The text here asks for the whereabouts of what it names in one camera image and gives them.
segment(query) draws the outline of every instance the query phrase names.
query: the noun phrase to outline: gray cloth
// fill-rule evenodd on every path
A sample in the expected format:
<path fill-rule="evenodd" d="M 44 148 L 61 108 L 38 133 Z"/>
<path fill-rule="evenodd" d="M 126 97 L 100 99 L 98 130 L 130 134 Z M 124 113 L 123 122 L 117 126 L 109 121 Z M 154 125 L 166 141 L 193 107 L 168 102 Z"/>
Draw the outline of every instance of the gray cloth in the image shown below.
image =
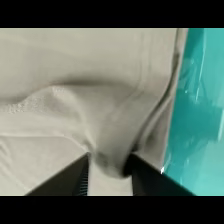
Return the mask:
<path fill-rule="evenodd" d="M 110 195 L 108 180 L 130 195 L 130 179 L 109 176 L 136 141 L 160 169 L 186 32 L 0 29 L 0 195 L 24 195 L 86 151 L 91 195 Z"/>

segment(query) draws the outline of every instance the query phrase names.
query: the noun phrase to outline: wrinkled fabric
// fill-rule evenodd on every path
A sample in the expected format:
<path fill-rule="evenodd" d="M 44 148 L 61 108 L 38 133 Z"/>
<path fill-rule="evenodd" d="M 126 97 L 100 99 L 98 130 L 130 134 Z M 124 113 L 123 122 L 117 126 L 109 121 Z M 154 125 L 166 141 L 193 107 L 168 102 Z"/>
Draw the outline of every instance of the wrinkled fabric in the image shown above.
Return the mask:
<path fill-rule="evenodd" d="M 186 36 L 177 31 L 0 29 L 0 195 L 24 195 L 86 151 L 98 165 L 90 192 L 104 194 L 138 140 L 159 169 L 174 92 L 158 104 Z M 148 137 L 161 127 L 150 156 Z M 130 195 L 130 178 L 110 180 L 111 195 Z"/>

